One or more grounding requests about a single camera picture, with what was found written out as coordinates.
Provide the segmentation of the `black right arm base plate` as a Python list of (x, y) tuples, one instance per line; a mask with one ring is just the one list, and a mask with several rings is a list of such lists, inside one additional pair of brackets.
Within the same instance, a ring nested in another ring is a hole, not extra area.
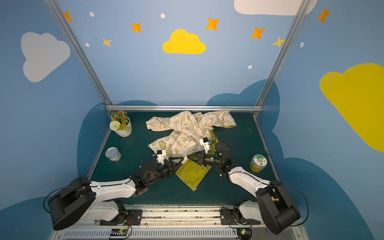
[(220, 219), (222, 225), (261, 225), (260, 221), (253, 219), (246, 219), (240, 213), (239, 208), (235, 207), (234, 209), (221, 208), (220, 209)]

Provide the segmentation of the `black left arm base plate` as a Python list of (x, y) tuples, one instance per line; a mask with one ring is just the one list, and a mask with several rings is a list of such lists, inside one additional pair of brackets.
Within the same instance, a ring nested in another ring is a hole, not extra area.
[(125, 210), (111, 221), (100, 220), (100, 226), (139, 226), (142, 214), (142, 210)]

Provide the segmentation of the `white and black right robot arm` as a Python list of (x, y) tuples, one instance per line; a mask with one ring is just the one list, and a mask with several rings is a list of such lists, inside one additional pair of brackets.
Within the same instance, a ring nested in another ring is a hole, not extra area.
[(187, 155), (187, 158), (200, 166), (216, 167), (222, 178), (252, 194), (257, 205), (250, 201), (240, 204), (242, 217), (263, 222), (273, 234), (280, 234), (301, 218), (288, 188), (280, 181), (261, 179), (234, 163), (225, 143), (216, 144), (214, 154), (200, 151)]

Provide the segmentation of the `cream green printed jacket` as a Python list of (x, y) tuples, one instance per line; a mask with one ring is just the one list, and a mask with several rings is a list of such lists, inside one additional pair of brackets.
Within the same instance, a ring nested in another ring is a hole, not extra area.
[(159, 138), (149, 144), (149, 148), (156, 154), (158, 151), (169, 157), (183, 157), (183, 163), (176, 175), (192, 190), (195, 191), (210, 167), (199, 166), (187, 160), (187, 155), (204, 151), (201, 139), (207, 138), (213, 147), (219, 141), (214, 137), (214, 127), (234, 128), (237, 126), (228, 111), (191, 113), (184, 111), (169, 118), (153, 117), (146, 121), (147, 129), (153, 132), (171, 130), (170, 135)]

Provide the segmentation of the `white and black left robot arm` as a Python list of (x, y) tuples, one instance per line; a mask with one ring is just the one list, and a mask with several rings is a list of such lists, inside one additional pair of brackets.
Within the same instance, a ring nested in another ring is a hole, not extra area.
[(135, 198), (149, 186), (174, 175), (183, 158), (170, 157), (159, 164), (150, 161), (130, 178), (112, 182), (89, 181), (79, 177), (48, 200), (55, 231), (66, 229), (79, 221), (97, 221), (103, 226), (129, 224), (129, 214), (122, 198)]

